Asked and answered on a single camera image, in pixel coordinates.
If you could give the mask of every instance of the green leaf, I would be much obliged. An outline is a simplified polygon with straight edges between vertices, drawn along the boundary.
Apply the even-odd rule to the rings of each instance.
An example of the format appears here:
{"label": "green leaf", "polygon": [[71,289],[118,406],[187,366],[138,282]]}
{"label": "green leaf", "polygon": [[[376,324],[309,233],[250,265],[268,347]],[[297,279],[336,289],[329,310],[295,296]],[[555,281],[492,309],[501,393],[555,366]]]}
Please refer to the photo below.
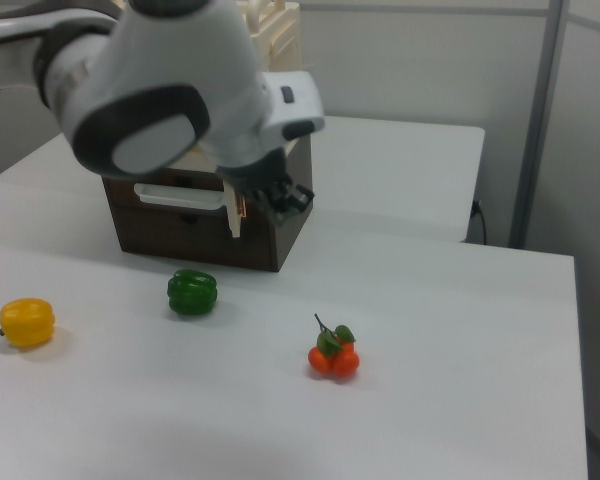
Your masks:
{"label": "green leaf", "polygon": [[321,332],[320,335],[318,335],[316,346],[318,347],[318,350],[324,353],[327,357],[330,357],[342,350],[342,346],[330,332]]}
{"label": "green leaf", "polygon": [[356,341],[353,333],[351,333],[351,330],[346,325],[338,325],[335,332],[338,338],[343,342],[353,343]]}

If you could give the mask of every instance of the orange cluster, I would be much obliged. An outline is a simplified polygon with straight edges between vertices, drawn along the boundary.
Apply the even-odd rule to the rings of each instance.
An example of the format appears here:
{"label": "orange cluster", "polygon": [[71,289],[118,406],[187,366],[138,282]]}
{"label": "orange cluster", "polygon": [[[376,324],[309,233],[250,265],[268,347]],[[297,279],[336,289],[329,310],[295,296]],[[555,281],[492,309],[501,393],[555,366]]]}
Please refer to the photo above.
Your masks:
{"label": "orange cluster", "polygon": [[309,364],[317,372],[328,375],[334,373],[344,378],[353,375],[360,365],[360,357],[355,352],[356,341],[348,327],[339,325],[335,331],[329,330],[318,318],[320,335],[316,346],[309,350]]}

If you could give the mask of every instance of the fruit stem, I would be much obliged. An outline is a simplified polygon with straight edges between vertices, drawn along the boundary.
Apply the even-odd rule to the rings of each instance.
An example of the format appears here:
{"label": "fruit stem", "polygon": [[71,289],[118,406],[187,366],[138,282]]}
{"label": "fruit stem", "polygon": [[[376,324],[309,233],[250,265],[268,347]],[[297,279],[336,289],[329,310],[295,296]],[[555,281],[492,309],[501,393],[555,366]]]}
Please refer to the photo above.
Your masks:
{"label": "fruit stem", "polygon": [[331,336],[332,336],[332,337],[335,337],[335,336],[336,336],[336,335],[335,335],[335,333],[333,333],[331,330],[329,330],[327,327],[325,327],[324,323],[322,323],[322,322],[320,321],[320,317],[318,317],[318,314],[317,314],[317,313],[314,313],[314,314],[313,314],[313,316],[314,316],[314,317],[316,317],[316,320],[318,320],[318,323],[320,324],[320,330],[321,330],[322,332],[329,332],[329,333],[331,334]]}

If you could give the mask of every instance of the wall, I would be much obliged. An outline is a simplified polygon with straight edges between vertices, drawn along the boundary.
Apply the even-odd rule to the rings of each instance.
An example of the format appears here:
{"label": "wall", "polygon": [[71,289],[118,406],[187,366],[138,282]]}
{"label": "wall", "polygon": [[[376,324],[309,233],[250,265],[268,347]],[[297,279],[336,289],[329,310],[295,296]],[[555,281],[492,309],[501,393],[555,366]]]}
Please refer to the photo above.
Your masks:
{"label": "wall", "polygon": [[329,114],[485,129],[476,197],[489,242],[507,245],[549,2],[300,3],[305,63]]}
{"label": "wall", "polygon": [[600,439],[600,0],[573,0],[525,247],[576,258],[587,425]]}
{"label": "wall", "polygon": [[[0,11],[27,3],[32,2],[0,2]],[[55,120],[40,102],[37,91],[10,89],[0,92],[0,173],[58,133]]]}

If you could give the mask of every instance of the drawer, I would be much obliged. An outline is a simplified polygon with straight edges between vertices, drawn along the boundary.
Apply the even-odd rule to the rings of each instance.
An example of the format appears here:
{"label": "drawer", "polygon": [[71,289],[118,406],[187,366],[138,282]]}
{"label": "drawer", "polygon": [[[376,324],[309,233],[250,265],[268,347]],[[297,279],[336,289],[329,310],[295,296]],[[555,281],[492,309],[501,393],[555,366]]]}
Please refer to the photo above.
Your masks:
{"label": "drawer", "polygon": [[240,238],[232,238],[226,215],[116,206],[111,206],[111,215],[125,252],[256,270],[274,269],[275,229],[266,222],[244,222]]}

